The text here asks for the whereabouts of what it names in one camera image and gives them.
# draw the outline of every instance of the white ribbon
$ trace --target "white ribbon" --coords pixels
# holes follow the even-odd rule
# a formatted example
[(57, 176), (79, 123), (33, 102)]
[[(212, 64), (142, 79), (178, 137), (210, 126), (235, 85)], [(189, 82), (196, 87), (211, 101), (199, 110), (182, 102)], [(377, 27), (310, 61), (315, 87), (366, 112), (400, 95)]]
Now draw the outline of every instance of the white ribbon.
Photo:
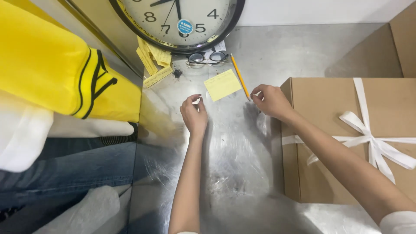
[[(347, 147), (353, 147), (362, 143), (369, 143), (369, 162), (375, 166), (387, 176), (393, 183), (396, 183), (394, 180), (393, 173), (391, 172), (389, 166), (383, 158), (383, 155), (390, 159), (391, 161), (399, 164), (400, 166), (412, 170), (416, 167), (416, 159), (408, 156), (407, 154), (401, 153), (396, 150), (391, 145), (386, 142), (398, 142), (398, 143), (407, 143), (407, 144), (416, 144), (416, 137), (391, 137), (391, 138), (376, 138), (371, 134), (370, 130), (370, 118), (368, 115), (367, 101), (364, 93), (364, 86), (361, 78), (354, 78), (354, 85), (357, 91), (358, 101), (361, 108), (361, 114), (363, 117), (363, 122), (351, 111), (345, 112), (339, 118), (346, 122), (349, 126), (353, 127), (355, 130), (363, 134), (360, 137), (339, 137), (332, 136)], [(283, 137), (282, 144), (303, 144), (304, 142), (299, 138), (299, 136), (290, 136)], [(310, 165), (314, 162), (319, 161), (319, 159), (313, 154), (307, 160), (307, 165)]]

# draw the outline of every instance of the pencil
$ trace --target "pencil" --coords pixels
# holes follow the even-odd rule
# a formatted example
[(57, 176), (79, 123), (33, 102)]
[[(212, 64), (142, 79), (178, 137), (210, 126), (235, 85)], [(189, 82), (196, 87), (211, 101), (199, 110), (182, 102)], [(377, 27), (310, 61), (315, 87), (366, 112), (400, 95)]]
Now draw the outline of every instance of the pencil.
[(238, 70), (237, 63), (234, 60), (234, 56), (233, 56), (233, 54), (230, 54), (230, 56), (231, 56), (231, 60), (233, 61), (233, 64), (234, 64), (234, 67), (235, 67), (235, 71), (237, 72), (238, 78), (240, 79), (241, 85), (243, 86), (245, 95), (247, 96), (248, 100), (251, 101), (250, 94), (248, 94), (247, 88), (245, 87), (244, 80), (241, 77), (240, 71)]

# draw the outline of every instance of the clock numeral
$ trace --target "clock numeral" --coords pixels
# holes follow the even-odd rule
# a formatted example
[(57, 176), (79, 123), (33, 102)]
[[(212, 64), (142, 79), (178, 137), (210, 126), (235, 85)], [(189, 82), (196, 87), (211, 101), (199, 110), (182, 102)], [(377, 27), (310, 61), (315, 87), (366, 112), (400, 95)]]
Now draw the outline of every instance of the clock numeral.
[(146, 12), (146, 13), (144, 13), (144, 16), (146, 16), (146, 21), (147, 22), (155, 22), (156, 21), (155, 14), (153, 12)]
[(185, 37), (189, 37), (189, 34), (182, 34), (181, 32), (178, 32), (179, 33), (179, 36), (181, 36), (181, 37), (183, 37), (183, 38), (185, 38)]
[(196, 24), (196, 27), (195, 27), (195, 32), (205, 32), (205, 31), (206, 31), (206, 28), (204, 28), (204, 27), (200, 27), (200, 25), (205, 25), (205, 24)]
[(216, 19), (219, 15), (217, 15), (217, 9), (212, 10), (208, 15), (208, 17), (214, 17)]
[(170, 25), (161, 25), (161, 26), (162, 26), (162, 30), (163, 30), (163, 27), (168, 27), (168, 29), (166, 29), (166, 32), (165, 32), (165, 34), (168, 34), (169, 29), (171, 28), (171, 26)]

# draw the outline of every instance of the black clock frame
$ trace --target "black clock frame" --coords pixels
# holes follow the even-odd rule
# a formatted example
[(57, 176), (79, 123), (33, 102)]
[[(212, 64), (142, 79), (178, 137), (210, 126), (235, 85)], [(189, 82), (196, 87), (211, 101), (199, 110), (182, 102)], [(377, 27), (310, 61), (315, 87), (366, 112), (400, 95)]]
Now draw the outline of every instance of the black clock frame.
[(109, 1), (113, 9), (116, 11), (117, 15), (136, 35), (138, 35), (145, 41), (157, 47), (162, 48), (163, 50), (168, 50), (168, 51), (171, 51), (173, 53), (178, 53), (178, 54), (190, 54), (190, 53), (200, 52), (202, 50), (212, 48), (214, 45), (223, 41), (228, 36), (228, 34), (230, 34), (230, 32), (234, 29), (234, 27), (237, 25), (237, 22), (240, 19), (240, 16), (241, 16), (241, 13), (243, 12), (244, 4), (245, 4), (245, 0), (236, 0), (234, 15), (231, 18), (230, 23), (227, 25), (225, 30), (215, 40), (213, 40), (212, 42), (208, 42), (205, 45), (202, 45), (200, 47), (197, 47), (198, 44), (196, 44), (192, 46), (191, 48), (178, 49), (175, 47), (162, 45), (160, 43), (157, 43), (154, 40), (149, 39), (144, 33), (138, 30), (136, 26), (127, 18), (127, 16), (124, 14), (123, 10), (120, 8), (119, 4), (117, 3), (117, 0), (109, 0)]

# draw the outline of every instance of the stainless steel table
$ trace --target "stainless steel table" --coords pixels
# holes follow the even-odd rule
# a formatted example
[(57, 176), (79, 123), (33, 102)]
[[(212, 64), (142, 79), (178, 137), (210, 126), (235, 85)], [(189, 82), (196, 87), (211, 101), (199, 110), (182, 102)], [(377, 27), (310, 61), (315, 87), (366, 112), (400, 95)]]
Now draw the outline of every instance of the stainless steel table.
[[(278, 86), (288, 77), (402, 76), (389, 25), (238, 27), (225, 44), (249, 90), (262, 83)], [(243, 90), (211, 100), (203, 82), (234, 69), (230, 62), (187, 68), (185, 61), (173, 58), (174, 69), (183, 73), (179, 78), (170, 75), (143, 89), (141, 123), (153, 120), (152, 129), (159, 133), (142, 141), (160, 147), (155, 154), (137, 152), (149, 177), (134, 183), (130, 233), (167, 232), (189, 137), (179, 107), (192, 94), (202, 94), (209, 115), (201, 181), (203, 233), (379, 233), (360, 206), (286, 198), (280, 123), (259, 114)]]

